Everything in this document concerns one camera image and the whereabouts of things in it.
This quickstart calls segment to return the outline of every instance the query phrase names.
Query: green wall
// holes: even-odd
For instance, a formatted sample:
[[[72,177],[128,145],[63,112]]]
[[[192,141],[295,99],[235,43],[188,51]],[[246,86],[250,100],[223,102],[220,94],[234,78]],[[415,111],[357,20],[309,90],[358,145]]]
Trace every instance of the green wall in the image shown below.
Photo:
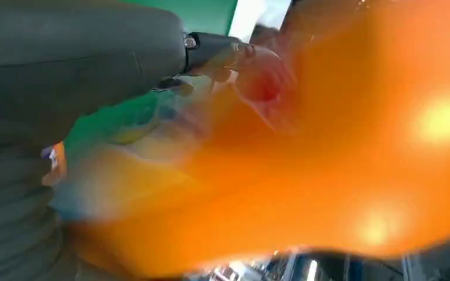
[[[237,0],[128,0],[169,10],[183,20],[190,31],[225,35],[229,32]]]

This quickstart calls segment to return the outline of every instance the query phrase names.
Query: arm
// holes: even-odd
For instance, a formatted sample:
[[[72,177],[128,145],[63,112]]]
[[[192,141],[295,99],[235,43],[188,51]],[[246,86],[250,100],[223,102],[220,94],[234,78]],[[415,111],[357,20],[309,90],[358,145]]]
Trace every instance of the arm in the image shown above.
[[[133,5],[8,2],[0,1],[0,280],[115,280],[67,250],[40,151],[80,115],[182,71],[180,21]]]

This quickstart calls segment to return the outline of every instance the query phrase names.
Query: orange fabric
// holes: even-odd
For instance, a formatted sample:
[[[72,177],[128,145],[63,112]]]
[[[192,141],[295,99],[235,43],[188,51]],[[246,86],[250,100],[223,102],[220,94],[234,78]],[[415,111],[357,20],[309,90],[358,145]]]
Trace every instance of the orange fabric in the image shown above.
[[[294,133],[225,89],[212,135],[179,167],[198,189],[183,181],[79,231],[141,276],[292,247],[387,257],[450,238],[450,1],[403,2],[292,50],[299,80],[278,110]]]

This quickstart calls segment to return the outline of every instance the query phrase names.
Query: green fabric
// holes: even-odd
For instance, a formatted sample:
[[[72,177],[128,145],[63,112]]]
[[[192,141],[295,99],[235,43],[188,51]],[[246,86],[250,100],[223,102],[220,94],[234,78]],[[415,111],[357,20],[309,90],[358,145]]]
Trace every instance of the green fabric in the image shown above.
[[[237,0],[127,0],[176,13],[189,31],[228,33]],[[98,141],[106,140],[124,126],[149,122],[158,104],[150,92],[131,101],[80,118],[64,141],[66,155],[74,162]]]

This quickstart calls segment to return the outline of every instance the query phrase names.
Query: gray sleeve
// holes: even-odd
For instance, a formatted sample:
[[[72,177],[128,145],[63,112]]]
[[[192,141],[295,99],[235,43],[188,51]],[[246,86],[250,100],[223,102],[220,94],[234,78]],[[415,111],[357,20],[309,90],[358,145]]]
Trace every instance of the gray sleeve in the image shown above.
[[[0,281],[117,280],[68,251],[41,185],[49,169],[35,153],[0,148]]]

